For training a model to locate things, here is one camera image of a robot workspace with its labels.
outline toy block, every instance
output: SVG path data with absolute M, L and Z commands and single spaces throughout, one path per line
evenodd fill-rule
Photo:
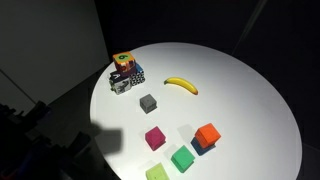
M 148 131 L 145 134 L 145 139 L 153 151 L 157 150 L 166 142 L 166 137 L 158 126 Z
M 146 114 L 157 108 L 157 101 L 150 95 L 140 98 L 140 107 Z
M 118 95 L 131 89 L 130 78 L 122 77 L 117 71 L 110 73 L 109 83 L 111 90 Z
M 146 171 L 147 180 L 170 180 L 161 163 Z
M 171 157 L 171 161 L 181 173 L 184 173 L 193 164 L 194 159 L 195 157 L 184 145 Z
M 197 140 L 197 138 L 193 138 L 192 141 L 191 141 L 191 145 L 193 146 L 193 148 L 196 150 L 197 154 L 199 156 L 202 156 L 204 155 L 205 153 L 207 153 L 208 151 L 210 151 L 211 149 L 213 149 L 215 147 L 215 145 L 211 145 L 207 148 L 202 148 L 200 146 L 200 143 L 199 141 Z
M 136 61 L 130 51 L 113 55 L 113 62 L 121 76 L 126 77 L 136 73 Z
M 138 63 L 136 63 L 136 70 L 137 72 L 135 74 L 130 75 L 130 81 L 132 86 L 141 84 L 146 80 L 144 77 L 144 71 Z
M 195 137 L 202 148 L 207 148 L 214 145 L 220 139 L 221 135 L 216 128 L 209 123 L 200 127 L 197 130 Z

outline black wall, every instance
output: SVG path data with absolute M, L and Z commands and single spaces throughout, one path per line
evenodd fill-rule
M 233 54 L 284 97 L 303 142 L 320 149 L 319 3 L 269 0 Z M 156 42 L 231 54 L 258 0 L 96 1 L 110 55 Z

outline pink cube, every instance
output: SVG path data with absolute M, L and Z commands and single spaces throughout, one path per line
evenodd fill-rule
M 146 133 L 146 141 L 151 149 L 155 151 L 166 142 L 166 137 L 163 135 L 158 126 L 156 126 Z

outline lime green cube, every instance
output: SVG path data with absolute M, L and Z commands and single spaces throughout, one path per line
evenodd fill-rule
M 148 180 L 170 180 L 161 163 L 146 172 Z
M 193 164 L 194 159 L 195 157 L 184 145 L 171 157 L 171 161 L 181 173 L 184 173 Z

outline banana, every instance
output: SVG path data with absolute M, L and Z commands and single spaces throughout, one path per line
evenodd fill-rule
M 191 84 L 189 81 L 180 78 L 180 77 L 170 77 L 167 80 L 164 81 L 164 84 L 175 84 L 175 85 L 179 85 L 181 87 L 184 87 L 185 89 L 187 89 L 188 91 L 190 91 L 192 94 L 194 95 L 198 95 L 198 90 L 197 88 Z

